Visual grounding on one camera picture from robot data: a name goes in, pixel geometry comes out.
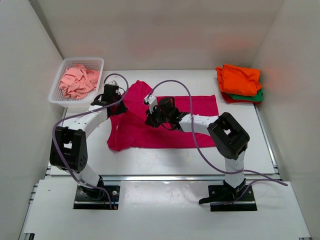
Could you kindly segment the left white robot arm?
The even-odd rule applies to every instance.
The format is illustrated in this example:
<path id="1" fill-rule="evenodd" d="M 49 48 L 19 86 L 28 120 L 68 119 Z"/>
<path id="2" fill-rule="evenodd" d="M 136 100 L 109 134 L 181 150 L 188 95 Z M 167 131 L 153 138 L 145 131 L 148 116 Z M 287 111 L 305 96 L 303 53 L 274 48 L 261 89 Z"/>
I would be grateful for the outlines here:
<path id="1" fill-rule="evenodd" d="M 74 174 L 82 191 L 93 199 L 101 198 L 105 193 L 105 187 L 102 177 L 88 165 L 87 138 L 111 116 L 120 115 L 128 110 L 121 101 L 119 89 L 115 81 L 105 84 L 103 93 L 93 100 L 86 115 L 76 117 L 69 126 L 58 126 L 54 130 L 55 141 L 68 166 L 61 160 L 54 143 L 51 144 L 50 164 Z"/>

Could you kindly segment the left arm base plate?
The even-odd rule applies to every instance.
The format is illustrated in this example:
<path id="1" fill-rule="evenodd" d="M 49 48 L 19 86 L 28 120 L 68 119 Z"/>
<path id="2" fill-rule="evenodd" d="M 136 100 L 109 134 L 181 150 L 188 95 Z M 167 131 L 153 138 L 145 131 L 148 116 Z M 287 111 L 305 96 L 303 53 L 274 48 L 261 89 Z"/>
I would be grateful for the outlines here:
<path id="1" fill-rule="evenodd" d="M 73 209 L 75 210 L 118 210 L 120 199 L 120 185 L 104 185 L 105 191 L 85 188 L 78 184 L 75 192 Z"/>

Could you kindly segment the magenta t shirt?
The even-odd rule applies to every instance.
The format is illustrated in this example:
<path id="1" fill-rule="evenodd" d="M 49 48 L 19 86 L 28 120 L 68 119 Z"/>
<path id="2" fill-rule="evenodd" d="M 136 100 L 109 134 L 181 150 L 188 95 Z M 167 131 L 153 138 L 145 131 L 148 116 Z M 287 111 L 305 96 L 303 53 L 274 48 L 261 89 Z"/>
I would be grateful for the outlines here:
<path id="1" fill-rule="evenodd" d="M 146 110 L 144 97 L 152 88 L 144 81 L 137 80 L 132 84 L 124 104 L 128 108 L 125 113 L 111 116 L 111 132 L 107 140 L 110 150 L 122 151 L 128 148 L 145 149 L 194 149 L 196 145 L 191 132 L 183 133 L 178 130 L 167 130 L 162 126 L 152 128 L 145 124 Z M 219 110 L 215 95 L 192 96 L 193 114 L 202 116 L 218 116 Z M 182 112 L 190 111 L 188 96 L 174 96 L 175 105 Z M 215 147 L 209 135 L 196 133 L 200 148 Z"/>

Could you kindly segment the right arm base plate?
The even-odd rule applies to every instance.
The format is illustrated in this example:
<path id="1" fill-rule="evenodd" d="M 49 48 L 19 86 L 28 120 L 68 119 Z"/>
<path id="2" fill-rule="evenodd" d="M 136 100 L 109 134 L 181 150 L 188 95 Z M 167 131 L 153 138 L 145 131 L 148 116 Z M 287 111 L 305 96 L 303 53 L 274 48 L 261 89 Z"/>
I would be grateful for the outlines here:
<path id="1" fill-rule="evenodd" d="M 198 201 L 209 204 L 211 212 L 255 212 L 258 210 L 252 186 L 246 185 L 236 196 L 223 185 L 209 185 L 208 197 Z"/>

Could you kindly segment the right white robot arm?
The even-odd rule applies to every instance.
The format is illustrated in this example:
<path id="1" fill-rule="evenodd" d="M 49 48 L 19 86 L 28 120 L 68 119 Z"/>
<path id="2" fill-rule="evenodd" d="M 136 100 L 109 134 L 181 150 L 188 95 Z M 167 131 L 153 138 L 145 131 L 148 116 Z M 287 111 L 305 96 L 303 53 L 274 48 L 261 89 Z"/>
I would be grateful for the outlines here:
<path id="1" fill-rule="evenodd" d="M 170 131 L 210 136 L 224 157 L 224 195 L 229 200 L 236 200 L 242 195 L 246 185 L 244 156 L 250 137 L 230 113 L 224 112 L 220 116 L 192 115 L 179 111 L 173 97 L 157 100 L 150 95 L 144 98 L 143 103 L 148 106 L 146 125 L 158 128 L 168 124 Z"/>

